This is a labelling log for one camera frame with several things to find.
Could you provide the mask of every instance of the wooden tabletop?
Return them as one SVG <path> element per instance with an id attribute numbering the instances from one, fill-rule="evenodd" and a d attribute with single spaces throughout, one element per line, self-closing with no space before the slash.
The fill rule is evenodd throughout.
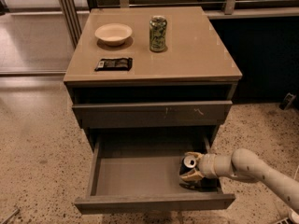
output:
<path id="1" fill-rule="evenodd" d="M 166 50 L 150 51 L 150 18 L 167 18 Z M 94 36 L 109 23 L 129 25 L 132 36 L 109 47 Z M 127 71 L 95 72 L 102 58 L 132 57 Z M 105 8 L 92 10 L 69 64 L 64 82 L 238 81 L 242 77 L 200 7 Z"/>

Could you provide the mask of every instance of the green can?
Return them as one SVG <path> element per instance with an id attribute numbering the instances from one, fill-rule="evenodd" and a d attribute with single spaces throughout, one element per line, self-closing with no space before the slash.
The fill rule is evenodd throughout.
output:
<path id="1" fill-rule="evenodd" d="M 153 16 L 149 22 L 149 49 L 155 52 L 165 50 L 167 20 L 164 16 Z"/>

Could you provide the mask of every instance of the table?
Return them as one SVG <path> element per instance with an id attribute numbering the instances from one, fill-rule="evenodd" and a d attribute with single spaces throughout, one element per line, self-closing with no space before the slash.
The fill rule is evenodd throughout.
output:
<path id="1" fill-rule="evenodd" d="M 150 18 L 167 18 L 166 50 L 150 51 Z M 99 42 L 107 23 L 133 29 L 120 47 Z M 132 57 L 130 71 L 95 72 L 101 58 Z M 94 152 L 82 213 L 223 209 L 219 180 L 179 183 L 185 151 L 208 152 L 242 77 L 200 7 L 92 10 L 64 83 Z"/>

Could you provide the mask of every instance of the drawer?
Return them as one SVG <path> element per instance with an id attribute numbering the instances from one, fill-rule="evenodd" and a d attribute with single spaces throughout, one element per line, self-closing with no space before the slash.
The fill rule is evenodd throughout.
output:
<path id="1" fill-rule="evenodd" d="M 73 105 L 81 128 L 220 125 L 231 101 Z"/>
<path id="2" fill-rule="evenodd" d="M 234 194 L 223 194 L 218 179 L 188 187 L 179 179 L 186 151 L 206 153 L 198 127 L 105 130 L 95 142 L 82 214 L 226 209 Z"/>

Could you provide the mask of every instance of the white bowl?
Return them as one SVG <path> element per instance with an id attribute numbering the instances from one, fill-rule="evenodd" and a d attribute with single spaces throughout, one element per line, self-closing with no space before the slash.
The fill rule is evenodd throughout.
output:
<path id="1" fill-rule="evenodd" d="M 95 31 L 95 36 L 98 39 L 102 40 L 106 45 L 113 47 L 123 44 L 131 34 L 131 27 L 119 23 L 103 25 Z"/>

